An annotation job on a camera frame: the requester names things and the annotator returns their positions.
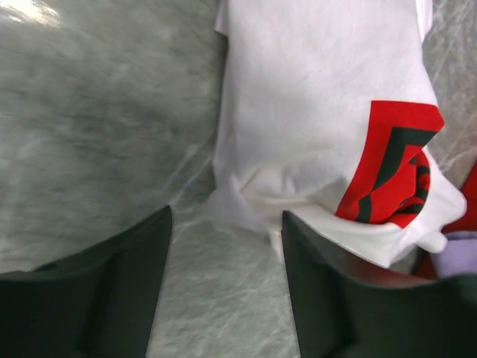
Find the lavender t shirt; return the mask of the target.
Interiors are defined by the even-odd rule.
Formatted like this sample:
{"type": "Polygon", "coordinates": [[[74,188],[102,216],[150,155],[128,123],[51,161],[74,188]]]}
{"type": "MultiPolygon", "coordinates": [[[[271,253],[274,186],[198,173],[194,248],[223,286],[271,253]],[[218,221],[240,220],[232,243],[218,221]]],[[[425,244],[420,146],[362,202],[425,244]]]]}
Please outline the lavender t shirt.
{"type": "Polygon", "coordinates": [[[446,235],[446,247],[432,255],[439,278],[477,272],[477,239],[475,231],[458,231],[446,235]]]}

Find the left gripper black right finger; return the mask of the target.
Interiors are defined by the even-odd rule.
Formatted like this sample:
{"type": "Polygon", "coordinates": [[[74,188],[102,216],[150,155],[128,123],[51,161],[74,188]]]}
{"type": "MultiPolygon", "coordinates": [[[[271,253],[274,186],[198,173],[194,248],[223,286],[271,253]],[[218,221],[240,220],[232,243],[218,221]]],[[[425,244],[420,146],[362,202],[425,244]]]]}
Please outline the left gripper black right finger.
{"type": "Polygon", "coordinates": [[[476,276],[424,280],[381,268],[282,216],[302,357],[474,357],[476,276]]]}

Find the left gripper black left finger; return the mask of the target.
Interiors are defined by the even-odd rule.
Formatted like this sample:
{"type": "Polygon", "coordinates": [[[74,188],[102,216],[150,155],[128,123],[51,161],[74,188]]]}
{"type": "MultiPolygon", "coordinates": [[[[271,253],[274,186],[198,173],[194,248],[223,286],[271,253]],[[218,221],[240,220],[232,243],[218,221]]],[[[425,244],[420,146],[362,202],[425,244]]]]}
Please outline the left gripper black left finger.
{"type": "Polygon", "coordinates": [[[164,207],[31,271],[1,275],[3,357],[144,357],[172,237],[164,207]]]}

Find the white t shirt red print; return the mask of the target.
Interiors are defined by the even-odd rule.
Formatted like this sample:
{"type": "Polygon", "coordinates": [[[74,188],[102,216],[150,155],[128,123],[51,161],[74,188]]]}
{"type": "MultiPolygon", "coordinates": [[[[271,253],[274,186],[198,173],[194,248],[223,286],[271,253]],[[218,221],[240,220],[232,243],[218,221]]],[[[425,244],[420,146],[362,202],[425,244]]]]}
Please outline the white t shirt red print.
{"type": "Polygon", "coordinates": [[[228,40],[209,216],[280,250],[286,210],[378,266],[441,252],[463,195],[428,143],[430,1],[222,1],[228,40]]]}

